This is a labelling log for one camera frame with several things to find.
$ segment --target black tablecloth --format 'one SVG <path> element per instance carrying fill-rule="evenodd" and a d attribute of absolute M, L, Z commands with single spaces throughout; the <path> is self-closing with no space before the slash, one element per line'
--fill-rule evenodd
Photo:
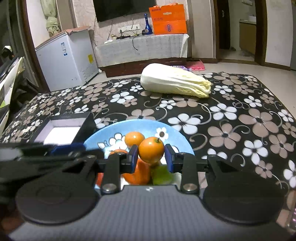
<path fill-rule="evenodd" d="M 296 187 L 295 119 L 255 77 L 211 73 L 207 99 L 151 93 L 140 78 L 110 80 L 37 95 L 4 131 L 2 142 L 28 142 L 49 115 L 93 113 L 97 127 L 127 119 L 164 122 L 180 131 L 195 155 L 217 154 L 237 168 Z"/>

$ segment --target television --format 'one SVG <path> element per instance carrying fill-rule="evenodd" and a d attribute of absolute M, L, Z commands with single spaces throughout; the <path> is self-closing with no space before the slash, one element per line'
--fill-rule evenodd
<path fill-rule="evenodd" d="M 96 19 L 103 22 L 124 15 L 149 12 L 155 0 L 93 0 Z"/>

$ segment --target curtain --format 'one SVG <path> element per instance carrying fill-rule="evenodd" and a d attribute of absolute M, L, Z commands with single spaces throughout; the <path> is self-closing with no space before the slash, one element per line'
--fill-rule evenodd
<path fill-rule="evenodd" d="M 55 0 L 40 0 L 43 13 L 47 17 L 46 28 L 50 36 L 60 32 L 59 24 L 56 18 Z"/>

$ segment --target blue plate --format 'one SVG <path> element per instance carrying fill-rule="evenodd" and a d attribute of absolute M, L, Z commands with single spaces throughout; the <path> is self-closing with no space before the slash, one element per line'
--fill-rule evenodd
<path fill-rule="evenodd" d="M 98 130 L 84 142 L 84 145 L 87 150 L 102 149 L 105 153 L 105 158 L 107 158 L 110 152 L 116 149 L 129 151 L 124 138 L 131 131 L 138 131 L 145 138 L 159 137 L 164 144 L 170 144 L 175 152 L 187 152 L 194 155 L 191 145 L 180 132 L 167 124 L 155 120 L 136 119 L 114 123 Z M 166 164 L 164 157 L 161 159 L 161 163 Z M 176 174 L 175 176 L 174 184 L 179 186 L 181 174 Z M 121 183 L 122 187 L 123 185 L 128 185 L 123 178 Z"/>

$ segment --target tile floor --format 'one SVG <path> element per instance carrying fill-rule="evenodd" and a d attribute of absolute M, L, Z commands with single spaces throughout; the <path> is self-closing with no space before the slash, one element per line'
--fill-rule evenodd
<path fill-rule="evenodd" d="M 205 71 L 194 71 L 196 74 L 226 72 L 230 74 L 249 74 L 258 78 L 296 117 L 296 71 L 287 71 L 250 64 L 218 63 L 205 64 Z M 107 78 L 105 73 L 95 76 L 88 84 L 140 76 L 140 74 Z"/>
<path fill-rule="evenodd" d="M 238 60 L 247 60 L 254 61 L 254 56 L 244 56 L 244 51 L 232 51 L 228 49 L 220 49 L 220 57 L 225 59 L 238 59 Z"/>

